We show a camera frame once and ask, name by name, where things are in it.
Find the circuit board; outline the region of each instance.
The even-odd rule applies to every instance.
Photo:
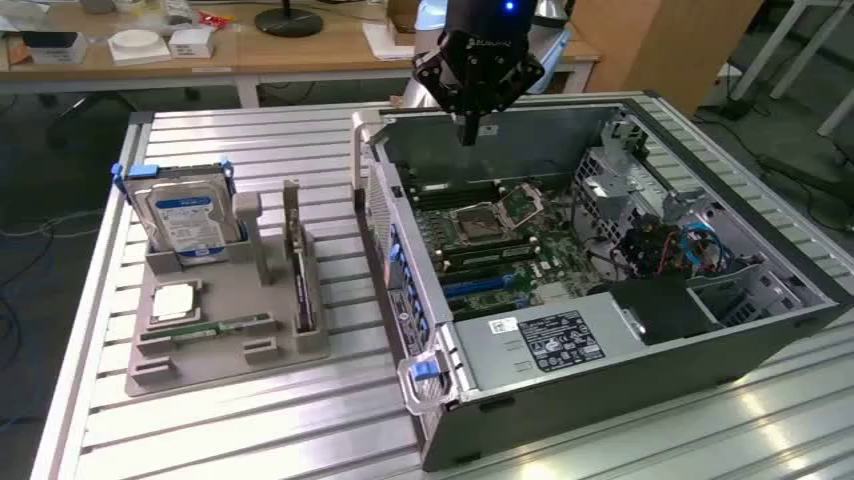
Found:
[[[544,208],[550,192],[537,202],[522,192],[497,208],[414,211],[458,321],[582,297],[604,283],[560,210]]]

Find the aluminum table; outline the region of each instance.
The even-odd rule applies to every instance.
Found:
[[[589,95],[588,98],[612,98]],[[572,95],[528,101],[554,101]],[[754,208],[854,291],[854,262],[662,100],[638,97]],[[146,234],[121,194],[105,221],[34,479],[834,478],[854,472],[854,317],[793,344],[738,382],[490,456],[422,472],[351,206],[351,114],[383,103],[135,115],[121,161],[226,154],[241,191],[282,228],[282,179],[299,179],[318,237],[333,356],[231,383],[125,393]],[[670,182],[693,181],[656,145]]]

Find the desk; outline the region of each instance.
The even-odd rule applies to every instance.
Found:
[[[837,281],[854,260],[666,102],[629,95]],[[573,96],[537,96],[552,102]],[[158,113],[130,126],[129,167],[191,155],[235,163],[262,193],[262,234],[281,231],[285,178],[317,239],[331,357],[149,397],[125,393],[146,232],[113,189],[35,461],[34,480],[338,478],[549,480],[782,478],[850,472],[854,315],[717,389],[612,418],[455,470],[423,474],[370,280],[351,197],[351,116],[387,103]],[[266,131],[254,128],[265,125]],[[674,185],[688,172],[650,145]]]
[[[374,57],[362,33],[363,21],[349,16],[382,19],[383,8],[379,6],[318,7],[325,9],[318,11],[326,22],[325,29],[318,35],[301,39],[282,39],[255,29],[253,19],[270,6],[199,8],[235,16],[234,27],[215,35],[214,58],[117,67],[103,40],[115,33],[117,25],[130,23],[133,17],[119,13],[87,15],[78,4],[55,5],[48,12],[48,25],[81,31],[102,41],[91,45],[82,65],[7,66],[0,71],[0,90],[4,93],[54,93],[233,85],[238,89],[241,105],[247,108],[259,105],[257,87],[263,83],[410,76],[409,61],[383,62]],[[584,91],[598,59],[600,53],[588,43],[578,38],[570,41],[558,67],[560,72],[570,72],[565,91]]]

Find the metal frame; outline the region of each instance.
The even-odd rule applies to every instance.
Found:
[[[757,77],[760,76],[762,69],[765,68],[769,60],[772,59],[772,55],[774,54],[774,51],[777,50],[781,43],[784,42],[786,35],[792,31],[792,28],[794,27],[798,19],[804,15],[804,12],[806,11],[808,7],[836,7],[837,11],[829,17],[828,22],[825,23],[825,25],[822,25],[821,29],[810,39],[810,42],[808,43],[806,47],[804,47],[804,50],[801,51],[798,58],[796,59],[794,63],[786,70],[786,74],[784,75],[784,78],[781,79],[777,86],[774,87],[774,90],[772,91],[770,96],[774,99],[780,99],[785,95],[786,90],[789,90],[789,87],[792,86],[796,79],[801,75],[801,72],[804,72],[804,69],[806,68],[808,63],[810,62],[813,55],[816,55],[816,52],[818,51],[820,47],[828,41],[828,38],[830,38],[830,35],[833,34],[834,30],[840,26],[840,23],[842,22],[842,19],[848,15],[849,10],[852,10],[853,6],[854,6],[854,0],[842,0],[842,1],[840,0],[794,0],[794,3],[789,8],[789,12],[786,13],[786,17],[784,17],[784,20],[777,26],[777,30],[774,30],[774,33],[772,34],[769,41],[766,42],[765,46],[762,47],[762,50],[760,51],[760,54],[757,55],[757,58],[750,64],[750,68],[748,69],[748,72],[745,72],[745,75],[741,81],[738,82],[738,85],[733,92],[734,100],[741,100],[748,94],[748,91],[750,90],[753,82],[757,80]],[[818,129],[820,135],[829,136],[833,133],[833,130],[840,125],[840,123],[842,122],[842,119],[848,116],[853,108],[854,108],[854,90],[852,90],[852,93],[844,100],[842,104],[837,107],[830,117],[828,118],[821,128]]]
[[[849,291],[854,260],[661,99],[665,121],[781,233]],[[524,101],[572,99],[537,96]],[[616,95],[586,95],[613,99]],[[227,152],[239,191],[262,193],[262,234],[282,228],[271,185],[301,180],[301,218],[318,239],[334,353],[305,369],[130,399],[122,374],[139,301],[145,231],[118,193],[107,213],[51,403],[34,479],[486,478],[633,475],[706,478],[854,471],[854,316],[792,345],[736,384],[682,397],[466,467],[425,477],[353,213],[353,112],[386,103],[155,115],[133,125],[122,161]],[[650,162],[688,180],[668,152]]]
[[[564,93],[582,93],[588,86],[597,59],[585,59],[558,66],[558,72],[569,72],[570,78]],[[221,71],[231,72],[231,67]],[[333,80],[367,80],[409,78],[411,69],[343,70],[297,73],[223,73],[222,75],[185,75],[175,77],[145,77],[122,80],[4,80],[0,74],[0,90],[8,94],[98,92],[115,90],[149,90],[155,88],[207,87],[231,85],[238,90],[241,108],[258,108],[258,86],[278,82],[322,82]]]

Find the floor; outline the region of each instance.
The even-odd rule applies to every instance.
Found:
[[[745,38],[733,55],[737,64],[750,63],[766,38],[768,33]],[[772,65],[777,65],[794,48],[794,43],[785,45]],[[852,167],[842,167],[833,143],[814,131],[853,85],[853,72],[816,58],[784,100],[773,102],[761,86],[758,110],[765,112],[768,109],[770,116],[754,112],[738,122],[722,120],[712,111],[701,111],[700,116],[725,123],[756,153],[792,162],[834,180],[844,174],[844,169]],[[402,91],[401,80],[330,82],[314,87],[309,84],[281,85],[267,89],[265,105],[385,100]],[[181,89],[131,92],[129,97],[142,110],[238,107],[233,89],[213,87],[201,92],[198,101],[187,100]],[[110,189],[110,165],[122,145],[127,113],[114,104],[99,105],[87,113],[86,122],[67,125],[68,146],[51,150],[43,142],[42,132],[51,118],[75,99],[75,95],[60,95],[59,105],[44,108],[34,96],[22,96],[16,101],[0,97],[0,227],[6,230],[32,229],[46,218],[103,206]],[[12,107],[4,109],[3,105],[12,101]],[[702,127],[740,161],[760,173],[756,159],[732,133],[720,125],[705,124]],[[846,120],[836,138],[841,144],[844,139],[854,139],[854,118]],[[806,211],[801,187],[780,175],[772,175],[768,182]],[[846,220],[844,206],[821,194],[816,194],[813,214],[834,225]],[[98,215],[78,218],[59,225],[56,233],[89,230],[98,226],[98,220]],[[854,251],[850,234],[833,231],[829,234],[849,251]],[[0,278],[8,278],[32,261],[46,242],[47,238],[40,234],[15,239],[0,237]],[[4,295],[24,324],[24,348],[12,368],[0,372],[3,479],[27,478],[32,466],[43,426],[40,420],[47,414],[93,246],[94,235],[56,239],[34,268],[4,288]],[[0,344],[0,365],[7,354],[8,347]],[[23,420],[3,428],[6,419],[19,415],[24,415]]]

